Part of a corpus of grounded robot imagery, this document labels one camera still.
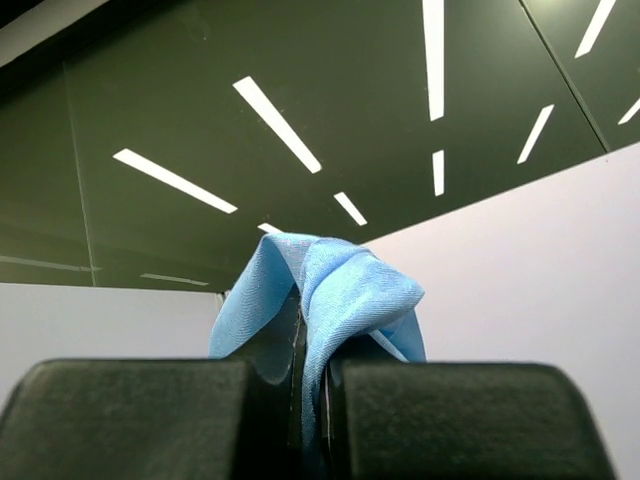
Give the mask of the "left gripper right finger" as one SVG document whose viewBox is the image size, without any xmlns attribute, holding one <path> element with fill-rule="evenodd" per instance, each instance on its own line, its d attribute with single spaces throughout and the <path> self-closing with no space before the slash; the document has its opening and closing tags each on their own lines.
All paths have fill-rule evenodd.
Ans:
<svg viewBox="0 0 640 480">
<path fill-rule="evenodd" d="M 334 479 L 612 479 L 589 406 L 536 363 L 404 363 L 348 344 L 322 386 Z"/>
</svg>

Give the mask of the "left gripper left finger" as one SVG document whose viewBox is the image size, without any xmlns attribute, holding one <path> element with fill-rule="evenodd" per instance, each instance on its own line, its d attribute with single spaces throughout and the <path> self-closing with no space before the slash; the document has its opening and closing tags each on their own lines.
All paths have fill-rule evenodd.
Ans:
<svg viewBox="0 0 640 480">
<path fill-rule="evenodd" d="M 1 416 L 5 479 L 296 479 L 305 326 L 297 295 L 222 360 L 36 364 Z"/>
</svg>

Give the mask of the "light blue shirt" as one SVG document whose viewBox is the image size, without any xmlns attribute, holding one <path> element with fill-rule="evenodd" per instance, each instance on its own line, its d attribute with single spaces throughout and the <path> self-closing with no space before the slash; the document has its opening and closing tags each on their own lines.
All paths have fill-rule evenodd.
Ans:
<svg viewBox="0 0 640 480">
<path fill-rule="evenodd" d="M 346 240 L 271 233 L 259 241 L 213 325 L 208 354 L 225 358 L 280 310 L 291 288 L 307 326 L 302 375 L 303 464 L 314 479 L 327 469 L 317 432 L 319 394 L 330 357 L 352 337 L 368 335 L 402 362 L 426 360 L 415 307 L 424 296 L 413 279 Z"/>
</svg>

